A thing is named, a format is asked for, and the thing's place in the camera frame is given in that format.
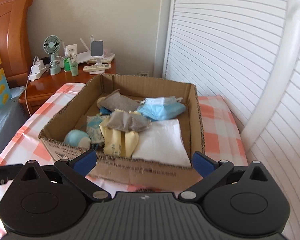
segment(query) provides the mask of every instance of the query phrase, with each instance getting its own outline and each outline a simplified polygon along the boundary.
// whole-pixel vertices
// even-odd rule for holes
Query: pink checkered bedsheet
[[[37,160],[40,165],[53,164],[53,160],[38,140],[38,134],[45,124],[65,106],[84,86],[81,83],[63,85],[38,111],[20,128],[0,155],[0,165],[26,163]],[[221,96],[200,97],[202,121],[205,128],[206,154],[218,161],[227,159],[236,165],[247,165],[242,142],[234,119]],[[91,181],[110,192],[136,191],[138,185],[124,185],[104,179]],[[0,186],[0,200],[11,182]],[[6,233],[0,220],[0,238]]]

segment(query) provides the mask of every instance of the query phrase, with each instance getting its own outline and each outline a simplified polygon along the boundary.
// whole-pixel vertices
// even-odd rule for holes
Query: bedside table
[[[31,115],[37,111],[61,86],[66,83],[87,83],[96,75],[91,75],[89,72],[84,72],[83,67],[87,66],[86,63],[79,64],[79,74],[72,76],[71,72],[61,72],[51,76],[50,71],[44,73],[39,79],[31,81],[27,87],[27,101]],[[107,69],[105,73],[116,74],[115,59],[111,62],[111,68]],[[24,110],[28,112],[26,106],[25,91],[21,94],[19,102],[22,104]]]

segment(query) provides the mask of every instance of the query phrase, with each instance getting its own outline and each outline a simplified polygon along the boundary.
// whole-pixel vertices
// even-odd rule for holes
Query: small desk fan
[[[61,68],[59,66],[59,62],[57,60],[57,57],[60,57],[58,55],[58,51],[61,47],[61,39],[56,35],[50,35],[47,37],[43,42],[43,49],[44,51],[50,55],[50,74],[55,75],[58,74],[61,71]]]

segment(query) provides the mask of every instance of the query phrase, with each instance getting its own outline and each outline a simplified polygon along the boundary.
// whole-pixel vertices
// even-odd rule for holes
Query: cardboard box
[[[86,150],[66,145],[63,140],[70,130],[85,129],[87,116],[99,113],[96,104],[98,98],[117,89],[122,95],[135,100],[143,100],[145,97],[182,97],[186,111],[178,119],[185,149],[189,157],[195,151],[204,152],[203,127],[195,85],[151,77],[102,74],[90,80],[40,132],[39,139],[55,161],[61,158],[71,160]],[[201,178],[192,168],[109,156],[103,152],[98,152],[98,158],[90,176],[125,184],[184,190]]]

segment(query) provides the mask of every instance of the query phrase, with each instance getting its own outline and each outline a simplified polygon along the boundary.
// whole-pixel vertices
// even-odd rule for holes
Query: white cable
[[[33,60],[33,63],[32,63],[33,66],[34,66],[34,63],[35,63],[35,60],[36,60],[36,59],[39,59],[39,57],[38,57],[38,56],[35,56],[35,57],[34,57],[34,60]],[[28,78],[27,78],[26,91],[25,91],[26,106],[27,106],[28,113],[29,113],[30,116],[31,116],[31,113],[30,113],[29,106],[28,106],[28,101],[27,101],[27,87],[28,87],[29,76],[30,76],[30,74],[31,74],[31,71],[32,71],[32,70],[30,70],[30,73],[29,73]]]

